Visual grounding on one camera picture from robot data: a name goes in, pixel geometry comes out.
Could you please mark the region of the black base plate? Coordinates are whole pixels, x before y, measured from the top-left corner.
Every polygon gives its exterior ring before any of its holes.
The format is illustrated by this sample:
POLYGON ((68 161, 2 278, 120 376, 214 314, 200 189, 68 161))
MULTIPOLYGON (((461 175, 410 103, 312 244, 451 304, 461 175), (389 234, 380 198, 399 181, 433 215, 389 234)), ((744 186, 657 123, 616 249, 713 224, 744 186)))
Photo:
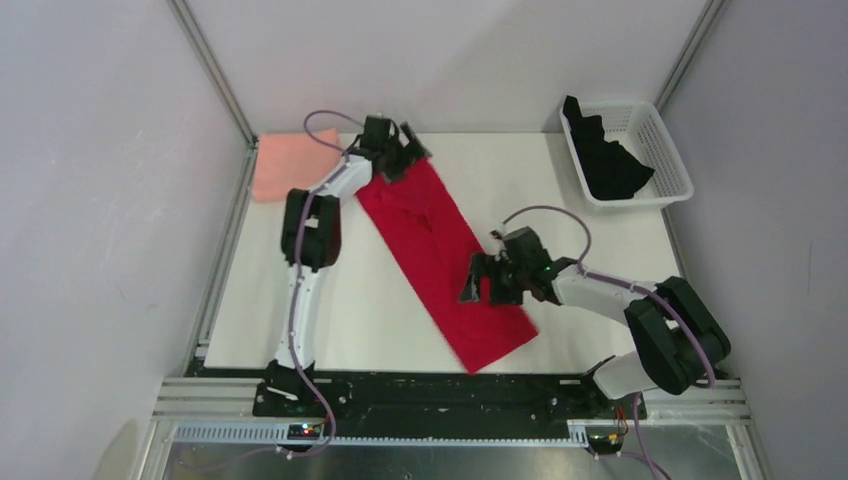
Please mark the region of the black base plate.
POLYGON ((252 414, 337 422, 344 438, 398 440, 572 439, 569 422, 639 415, 634 397, 609 400, 577 374, 445 374, 318 371, 307 404, 261 382, 252 414))

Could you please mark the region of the white plastic basket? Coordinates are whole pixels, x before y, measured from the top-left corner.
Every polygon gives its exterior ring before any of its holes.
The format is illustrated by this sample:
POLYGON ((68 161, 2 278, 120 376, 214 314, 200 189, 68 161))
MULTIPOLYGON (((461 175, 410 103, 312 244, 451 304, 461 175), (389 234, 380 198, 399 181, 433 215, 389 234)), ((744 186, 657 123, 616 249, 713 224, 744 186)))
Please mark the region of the white plastic basket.
POLYGON ((662 209, 673 203, 686 201, 693 196, 694 186, 684 162, 660 114, 652 104, 633 100, 579 101, 579 104, 585 116, 600 115, 602 117, 607 141, 618 141, 640 163, 655 170, 652 179, 632 199, 602 201, 594 198, 584 178, 562 106, 559 116, 572 163, 584 198, 593 209, 609 212, 646 208, 662 209))

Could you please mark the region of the left controller board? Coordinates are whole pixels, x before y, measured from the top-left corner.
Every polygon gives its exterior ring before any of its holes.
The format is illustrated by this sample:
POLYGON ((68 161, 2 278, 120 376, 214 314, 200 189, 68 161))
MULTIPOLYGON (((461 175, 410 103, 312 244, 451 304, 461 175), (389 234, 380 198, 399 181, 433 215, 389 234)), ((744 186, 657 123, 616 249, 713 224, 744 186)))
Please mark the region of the left controller board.
POLYGON ((286 431, 286 440, 289 442, 315 442, 322 439, 323 426, 312 423, 292 423, 286 431))

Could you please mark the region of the left aluminium frame post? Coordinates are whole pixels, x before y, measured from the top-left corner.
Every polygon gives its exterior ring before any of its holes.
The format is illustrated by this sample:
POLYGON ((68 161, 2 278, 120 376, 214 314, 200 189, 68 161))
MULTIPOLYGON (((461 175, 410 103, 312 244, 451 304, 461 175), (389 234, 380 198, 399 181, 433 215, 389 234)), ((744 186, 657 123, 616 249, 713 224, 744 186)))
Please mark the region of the left aluminium frame post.
POLYGON ((257 142, 257 134, 250 126, 237 95, 231 86, 214 49, 205 35, 190 3, 186 0, 167 0, 177 24, 194 52, 201 69, 207 76, 212 89, 221 101, 226 113, 240 136, 249 146, 257 142))

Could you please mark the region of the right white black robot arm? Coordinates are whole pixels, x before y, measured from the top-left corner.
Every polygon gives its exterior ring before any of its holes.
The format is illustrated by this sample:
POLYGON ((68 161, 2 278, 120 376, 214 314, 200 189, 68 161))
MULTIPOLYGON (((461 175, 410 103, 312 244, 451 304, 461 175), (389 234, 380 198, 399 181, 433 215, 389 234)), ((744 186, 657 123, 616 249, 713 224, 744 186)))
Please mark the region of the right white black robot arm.
POLYGON ((582 377, 588 384, 581 404, 594 417, 608 416, 630 394, 660 389, 680 395, 700 380, 712 381, 716 364, 731 352, 727 335, 684 278, 636 282, 590 270, 576 259, 554 259, 529 227, 494 236, 500 250, 472 255, 460 302, 520 306, 530 293, 628 328, 634 351, 604 360, 582 377))

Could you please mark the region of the right controller board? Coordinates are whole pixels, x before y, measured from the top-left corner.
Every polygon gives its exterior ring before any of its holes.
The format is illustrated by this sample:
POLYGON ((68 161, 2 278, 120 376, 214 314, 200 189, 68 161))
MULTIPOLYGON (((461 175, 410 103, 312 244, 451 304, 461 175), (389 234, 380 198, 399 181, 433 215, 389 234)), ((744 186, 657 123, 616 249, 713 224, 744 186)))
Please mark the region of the right controller board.
POLYGON ((595 459, 620 457, 626 435, 623 433, 587 433, 586 451, 595 459))

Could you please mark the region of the controller board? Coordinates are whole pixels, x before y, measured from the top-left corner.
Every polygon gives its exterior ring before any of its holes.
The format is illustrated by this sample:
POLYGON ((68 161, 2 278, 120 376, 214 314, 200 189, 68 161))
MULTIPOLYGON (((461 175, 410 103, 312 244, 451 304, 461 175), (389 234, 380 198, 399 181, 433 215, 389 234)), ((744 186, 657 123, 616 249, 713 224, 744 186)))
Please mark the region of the controller board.
POLYGON ((586 451, 595 459, 620 457, 626 435, 623 433, 587 433, 586 451))
POLYGON ((322 439, 323 426, 312 423, 292 423, 286 431, 286 440, 289 442, 315 442, 322 439))

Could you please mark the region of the aluminium frame post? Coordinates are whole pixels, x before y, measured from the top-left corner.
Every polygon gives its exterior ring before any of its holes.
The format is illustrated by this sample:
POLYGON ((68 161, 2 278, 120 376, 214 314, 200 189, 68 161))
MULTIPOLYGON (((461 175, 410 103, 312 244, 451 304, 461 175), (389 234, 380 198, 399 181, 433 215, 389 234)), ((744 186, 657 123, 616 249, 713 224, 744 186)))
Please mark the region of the aluminium frame post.
POLYGON ((221 101, 226 113, 240 136, 249 146, 257 142, 257 134, 250 126, 237 95, 231 86, 214 49, 205 35, 190 3, 186 0, 167 0, 177 24, 194 52, 201 69, 207 76, 212 89, 221 101))
POLYGON ((729 4, 730 1, 727 0, 709 0, 705 3, 653 102, 660 113, 663 113, 673 100, 688 70, 729 4))

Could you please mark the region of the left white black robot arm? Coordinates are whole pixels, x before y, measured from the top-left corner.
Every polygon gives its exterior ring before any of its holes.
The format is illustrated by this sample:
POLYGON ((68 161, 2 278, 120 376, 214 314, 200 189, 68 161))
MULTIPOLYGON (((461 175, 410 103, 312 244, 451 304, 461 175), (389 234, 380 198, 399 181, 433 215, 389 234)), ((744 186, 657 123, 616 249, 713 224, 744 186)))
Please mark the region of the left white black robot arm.
POLYGON ((369 115, 347 147, 318 138, 309 128, 315 111, 303 121, 304 133, 340 155, 336 166, 314 185, 288 193, 280 248, 288 266, 289 294, 285 332, 264 374, 264 385, 292 416, 314 406, 317 389, 311 371, 321 289, 342 246, 341 207, 377 178, 402 180, 422 159, 431 157, 409 123, 369 115))

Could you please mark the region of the red t shirt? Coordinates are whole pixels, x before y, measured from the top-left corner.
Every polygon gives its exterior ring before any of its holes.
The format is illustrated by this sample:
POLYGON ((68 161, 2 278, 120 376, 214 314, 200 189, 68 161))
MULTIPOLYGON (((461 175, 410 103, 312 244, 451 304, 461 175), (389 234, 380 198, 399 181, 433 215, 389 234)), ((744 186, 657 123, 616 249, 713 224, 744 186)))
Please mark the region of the red t shirt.
POLYGON ((416 163, 396 183, 374 178, 356 198, 467 372, 538 336, 519 306, 459 301, 471 257, 483 248, 429 161, 416 163))

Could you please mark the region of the right aluminium frame post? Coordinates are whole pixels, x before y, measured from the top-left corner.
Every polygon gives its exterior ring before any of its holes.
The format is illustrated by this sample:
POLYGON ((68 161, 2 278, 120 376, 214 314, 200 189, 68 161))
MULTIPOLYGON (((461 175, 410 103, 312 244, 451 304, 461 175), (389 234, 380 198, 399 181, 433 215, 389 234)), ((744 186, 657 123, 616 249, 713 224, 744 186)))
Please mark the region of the right aluminium frame post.
POLYGON ((729 4, 730 1, 727 0, 709 0, 705 3, 653 102, 660 113, 663 113, 673 100, 688 70, 729 4))

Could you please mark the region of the folded pink t shirt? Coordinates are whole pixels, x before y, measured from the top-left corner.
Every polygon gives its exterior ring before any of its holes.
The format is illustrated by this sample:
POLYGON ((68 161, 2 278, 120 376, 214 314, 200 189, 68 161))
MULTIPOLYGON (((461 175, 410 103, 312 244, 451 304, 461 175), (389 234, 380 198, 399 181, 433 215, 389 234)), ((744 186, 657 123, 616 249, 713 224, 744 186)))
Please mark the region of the folded pink t shirt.
POLYGON ((316 142, 306 133, 262 134, 252 199, 257 203, 282 202, 291 189, 307 189, 326 177, 340 156, 338 150, 316 142))

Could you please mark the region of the black t shirt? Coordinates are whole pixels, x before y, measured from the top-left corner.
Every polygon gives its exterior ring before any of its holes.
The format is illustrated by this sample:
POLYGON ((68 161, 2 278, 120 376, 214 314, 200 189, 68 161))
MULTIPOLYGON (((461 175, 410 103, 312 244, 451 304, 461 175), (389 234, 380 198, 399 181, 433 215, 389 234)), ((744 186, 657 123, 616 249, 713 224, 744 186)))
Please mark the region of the black t shirt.
POLYGON ((618 141, 607 141, 600 115, 585 116, 576 97, 566 96, 563 110, 570 137, 591 195, 602 201, 628 200, 655 174, 618 141))

